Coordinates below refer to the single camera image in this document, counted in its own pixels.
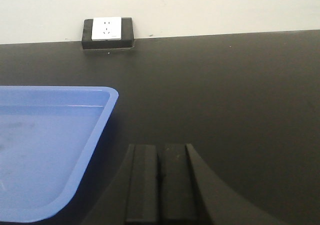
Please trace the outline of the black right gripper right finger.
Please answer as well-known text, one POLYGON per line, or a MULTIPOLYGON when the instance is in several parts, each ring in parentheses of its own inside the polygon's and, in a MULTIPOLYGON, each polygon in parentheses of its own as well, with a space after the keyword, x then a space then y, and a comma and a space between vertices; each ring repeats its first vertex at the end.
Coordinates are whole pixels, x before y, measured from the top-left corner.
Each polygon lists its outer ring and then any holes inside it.
POLYGON ((283 225, 230 188, 191 144, 167 143, 161 157, 164 225, 283 225))

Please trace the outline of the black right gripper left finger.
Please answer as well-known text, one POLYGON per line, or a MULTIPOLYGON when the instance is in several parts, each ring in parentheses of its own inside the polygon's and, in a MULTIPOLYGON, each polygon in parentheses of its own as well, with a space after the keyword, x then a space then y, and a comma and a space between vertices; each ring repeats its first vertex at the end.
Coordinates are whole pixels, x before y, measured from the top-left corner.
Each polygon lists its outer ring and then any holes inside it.
POLYGON ((158 218, 157 149, 135 145, 125 221, 157 222, 158 218))

